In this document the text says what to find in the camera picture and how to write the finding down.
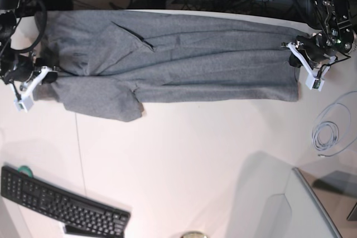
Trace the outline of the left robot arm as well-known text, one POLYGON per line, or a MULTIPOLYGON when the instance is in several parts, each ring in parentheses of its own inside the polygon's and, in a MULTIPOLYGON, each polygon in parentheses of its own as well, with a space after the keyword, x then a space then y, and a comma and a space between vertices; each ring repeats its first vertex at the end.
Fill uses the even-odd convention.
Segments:
POLYGON ((301 18, 319 32, 314 37, 296 37, 296 50, 314 69, 328 58, 349 58, 356 41, 348 0, 292 0, 301 18))

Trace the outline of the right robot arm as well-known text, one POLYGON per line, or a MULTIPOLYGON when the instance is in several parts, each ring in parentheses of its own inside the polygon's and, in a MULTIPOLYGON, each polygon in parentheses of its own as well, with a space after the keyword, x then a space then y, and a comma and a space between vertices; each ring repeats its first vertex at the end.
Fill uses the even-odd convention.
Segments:
POLYGON ((35 48, 42 40, 47 25, 47 7, 44 0, 1 0, 1 80, 5 84, 29 82, 44 73, 45 67, 49 73, 40 80, 50 84, 57 77, 56 67, 45 59, 35 59, 35 48), (38 35, 28 47, 15 49, 11 47, 11 39, 24 17, 40 13, 38 35))

